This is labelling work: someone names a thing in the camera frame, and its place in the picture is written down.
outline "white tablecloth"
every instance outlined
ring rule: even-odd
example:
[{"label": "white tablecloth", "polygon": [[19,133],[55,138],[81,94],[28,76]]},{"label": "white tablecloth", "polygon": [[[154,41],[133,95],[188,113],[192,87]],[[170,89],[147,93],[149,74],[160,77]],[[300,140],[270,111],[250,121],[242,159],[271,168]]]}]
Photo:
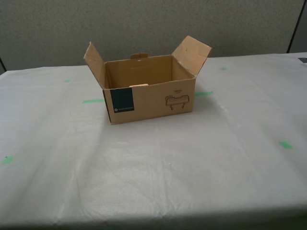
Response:
[{"label": "white tablecloth", "polygon": [[192,113],[114,126],[87,66],[4,73],[0,228],[306,229],[302,57],[209,58]]}]

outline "dark blue label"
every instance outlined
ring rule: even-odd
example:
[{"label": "dark blue label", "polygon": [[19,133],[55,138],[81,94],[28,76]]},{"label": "dark blue label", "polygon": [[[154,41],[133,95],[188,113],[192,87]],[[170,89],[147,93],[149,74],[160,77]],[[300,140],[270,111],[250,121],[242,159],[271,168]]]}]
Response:
[{"label": "dark blue label", "polygon": [[132,88],[111,90],[114,113],[134,110]]}]

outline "open cardboard box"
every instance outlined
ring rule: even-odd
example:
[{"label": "open cardboard box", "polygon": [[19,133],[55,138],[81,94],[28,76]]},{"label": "open cardboard box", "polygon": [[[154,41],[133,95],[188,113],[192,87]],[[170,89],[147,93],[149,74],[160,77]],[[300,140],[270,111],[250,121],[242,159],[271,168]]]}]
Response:
[{"label": "open cardboard box", "polygon": [[84,60],[103,90],[112,124],[191,112],[197,74],[211,47],[187,36],[172,55],[104,62],[90,43]]}]

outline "white table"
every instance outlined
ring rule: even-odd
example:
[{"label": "white table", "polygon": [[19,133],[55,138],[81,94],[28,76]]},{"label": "white table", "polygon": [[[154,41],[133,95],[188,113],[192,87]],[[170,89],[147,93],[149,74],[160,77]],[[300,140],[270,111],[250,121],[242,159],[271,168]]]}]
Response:
[{"label": "white table", "polygon": [[306,229],[300,57],[209,58],[194,112],[115,126],[87,66],[4,73],[0,227]]}]

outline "printed illustration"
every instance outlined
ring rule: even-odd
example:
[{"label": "printed illustration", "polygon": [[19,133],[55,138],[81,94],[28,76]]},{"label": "printed illustration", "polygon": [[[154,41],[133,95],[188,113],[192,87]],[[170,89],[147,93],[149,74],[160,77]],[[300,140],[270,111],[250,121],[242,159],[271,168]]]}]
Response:
[{"label": "printed illustration", "polygon": [[172,110],[174,109],[172,106],[175,104],[182,104],[181,108],[184,108],[186,103],[189,103],[190,98],[188,95],[182,95],[180,97],[173,97],[173,95],[169,95],[165,98],[166,106],[169,106]]}]

